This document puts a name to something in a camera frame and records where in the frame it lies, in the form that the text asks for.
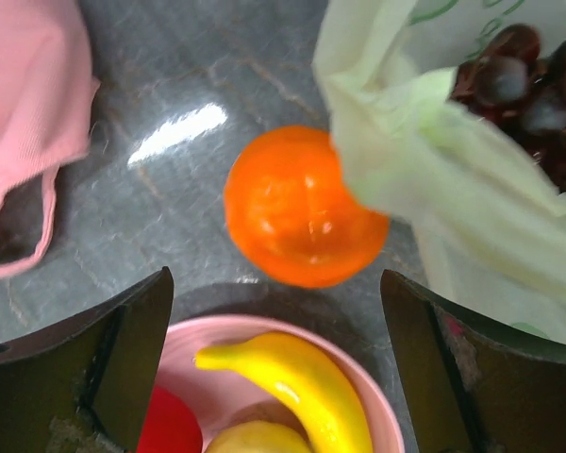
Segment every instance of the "bowl rim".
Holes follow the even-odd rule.
[[[256,327],[266,327],[271,329],[277,329],[280,327],[281,330],[288,331],[294,335],[299,337],[303,337],[308,339],[310,342],[317,344],[322,349],[332,353],[335,356],[338,356],[342,361],[349,363],[354,370],[358,373],[358,376],[367,383],[367,386],[371,388],[374,394],[379,398],[379,402],[384,407],[389,420],[391,421],[391,427],[393,434],[396,438],[398,451],[399,453],[405,453],[405,441],[403,439],[403,434],[400,429],[400,425],[398,423],[398,419],[396,418],[396,414],[392,409],[390,401],[384,395],[379,385],[375,382],[375,380],[371,377],[371,375],[358,363],[355,359],[353,359],[348,353],[342,350],[336,344],[333,344],[329,340],[325,339],[324,337],[311,332],[303,327],[296,326],[291,323],[287,323],[285,321],[280,321],[276,318],[271,318],[268,316],[258,316],[254,314],[211,314],[206,316],[198,316],[196,318],[187,319],[184,321],[180,321],[176,324],[172,324],[168,327],[166,331],[166,338],[164,341],[167,341],[168,336],[176,332],[178,330],[187,328],[189,326],[196,326],[196,325],[209,325],[213,324],[214,322],[250,322],[251,324],[256,325]]]

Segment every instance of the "toy orange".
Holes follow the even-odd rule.
[[[360,206],[344,187],[329,135],[286,126],[252,141],[225,185],[228,232],[267,275],[320,288],[372,262],[390,220]]]

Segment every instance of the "pink bowl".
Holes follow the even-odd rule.
[[[288,332],[318,345],[348,376],[367,413],[374,453],[405,452],[390,403],[350,356],[300,327],[236,314],[206,316],[171,326],[159,362],[157,384],[176,394],[193,410],[204,435],[204,450],[222,429],[249,420],[282,423],[303,432],[299,421],[285,406],[249,380],[232,372],[200,371],[192,362],[202,347],[242,342],[272,330]]]

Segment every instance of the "yellow banana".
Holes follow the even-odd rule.
[[[235,371],[274,395],[300,419],[316,453],[373,453],[369,426],[352,384],[318,346],[268,332],[197,352],[202,370]]]
[[[311,453],[293,429],[254,421],[225,429],[209,443],[206,453]]]

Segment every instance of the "marble countertop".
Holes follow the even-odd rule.
[[[324,291],[272,282],[225,230],[222,188],[261,132],[327,127],[310,71],[326,0],[81,0],[102,81],[92,149],[61,170],[53,244],[36,269],[0,281],[0,342],[98,304],[161,266],[172,322],[251,312],[340,345],[380,383],[416,452],[379,296],[384,269],[424,282],[412,232],[394,223],[373,265]],[[40,185],[0,215],[0,261],[41,230]]]

